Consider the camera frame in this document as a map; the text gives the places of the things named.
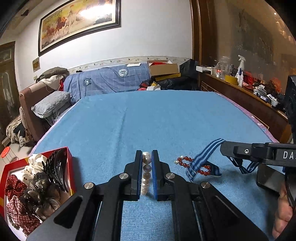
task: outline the picture frame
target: picture frame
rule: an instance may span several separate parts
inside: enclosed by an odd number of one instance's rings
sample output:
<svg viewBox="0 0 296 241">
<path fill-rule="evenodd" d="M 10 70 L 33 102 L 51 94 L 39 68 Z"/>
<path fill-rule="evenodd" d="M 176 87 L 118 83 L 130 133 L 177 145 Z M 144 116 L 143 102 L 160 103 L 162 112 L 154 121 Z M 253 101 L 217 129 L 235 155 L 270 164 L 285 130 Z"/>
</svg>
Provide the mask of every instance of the picture frame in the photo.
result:
<svg viewBox="0 0 296 241">
<path fill-rule="evenodd" d="M 39 57 L 37 59 L 33 60 L 32 64 L 33 64 L 33 72 L 39 70 L 40 69 Z"/>
<path fill-rule="evenodd" d="M 121 0 L 70 0 L 40 20 L 38 56 L 75 38 L 120 27 Z"/>
</svg>

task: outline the red polka dot scrunchie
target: red polka dot scrunchie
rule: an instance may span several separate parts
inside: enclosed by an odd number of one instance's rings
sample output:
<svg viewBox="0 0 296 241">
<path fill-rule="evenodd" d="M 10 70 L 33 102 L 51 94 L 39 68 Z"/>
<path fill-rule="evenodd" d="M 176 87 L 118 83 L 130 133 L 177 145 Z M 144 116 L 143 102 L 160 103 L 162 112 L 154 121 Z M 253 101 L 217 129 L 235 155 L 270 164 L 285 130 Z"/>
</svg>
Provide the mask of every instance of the red polka dot scrunchie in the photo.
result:
<svg viewBox="0 0 296 241">
<path fill-rule="evenodd" d="M 20 198 L 27 185 L 17 179 L 16 175 L 10 175 L 6 181 L 5 195 L 10 201 L 13 196 Z"/>
</svg>

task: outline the shoe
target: shoe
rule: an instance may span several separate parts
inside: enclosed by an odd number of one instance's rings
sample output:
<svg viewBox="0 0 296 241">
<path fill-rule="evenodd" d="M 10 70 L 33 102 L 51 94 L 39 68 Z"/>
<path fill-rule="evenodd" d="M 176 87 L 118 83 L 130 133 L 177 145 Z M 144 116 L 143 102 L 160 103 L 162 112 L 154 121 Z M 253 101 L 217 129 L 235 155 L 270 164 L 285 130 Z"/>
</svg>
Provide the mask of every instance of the shoe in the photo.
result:
<svg viewBox="0 0 296 241">
<path fill-rule="evenodd" d="M 19 137 L 19 143 L 20 147 L 22 147 L 25 144 L 24 138 L 22 136 Z"/>
</svg>

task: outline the hand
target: hand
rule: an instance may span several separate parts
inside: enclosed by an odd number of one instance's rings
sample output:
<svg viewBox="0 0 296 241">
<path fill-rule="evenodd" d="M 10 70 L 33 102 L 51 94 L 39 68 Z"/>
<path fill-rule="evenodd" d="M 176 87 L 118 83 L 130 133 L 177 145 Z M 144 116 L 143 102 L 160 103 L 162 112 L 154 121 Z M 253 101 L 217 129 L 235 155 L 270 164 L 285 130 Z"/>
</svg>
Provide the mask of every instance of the hand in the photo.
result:
<svg viewBox="0 0 296 241">
<path fill-rule="evenodd" d="M 293 210 L 289 204 L 287 190 L 284 184 L 281 186 L 280 197 L 278 199 L 278 210 L 276 211 L 275 216 L 276 218 L 272 229 L 272 236 L 277 238 L 293 216 Z"/>
</svg>

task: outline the blue striped strap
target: blue striped strap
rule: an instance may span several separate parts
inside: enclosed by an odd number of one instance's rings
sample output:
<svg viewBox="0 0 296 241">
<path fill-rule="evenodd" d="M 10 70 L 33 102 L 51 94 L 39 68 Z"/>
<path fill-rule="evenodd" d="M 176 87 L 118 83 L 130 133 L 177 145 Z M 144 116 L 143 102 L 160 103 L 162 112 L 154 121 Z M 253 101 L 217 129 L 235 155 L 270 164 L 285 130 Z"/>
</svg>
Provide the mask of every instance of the blue striped strap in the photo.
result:
<svg viewBox="0 0 296 241">
<path fill-rule="evenodd" d="M 210 174 L 212 176 L 221 176 L 219 167 L 214 165 L 213 163 L 208 162 L 207 160 L 213 154 L 213 152 L 220 146 L 225 140 L 219 138 L 217 140 L 212 141 L 209 145 L 206 146 L 205 149 L 198 155 L 196 155 L 193 161 L 189 164 L 189 167 L 186 170 L 186 176 L 192 182 L 194 176 L 198 173 L 197 171 L 204 165 L 211 166 Z M 253 172 L 257 166 L 260 164 L 258 162 L 251 162 L 247 168 L 245 168 L 242 159 L 228 157 L 228 159 L 233 163 L 234 166 L 238 167 L 242 174 L 247 174 Z"/>
</svg>

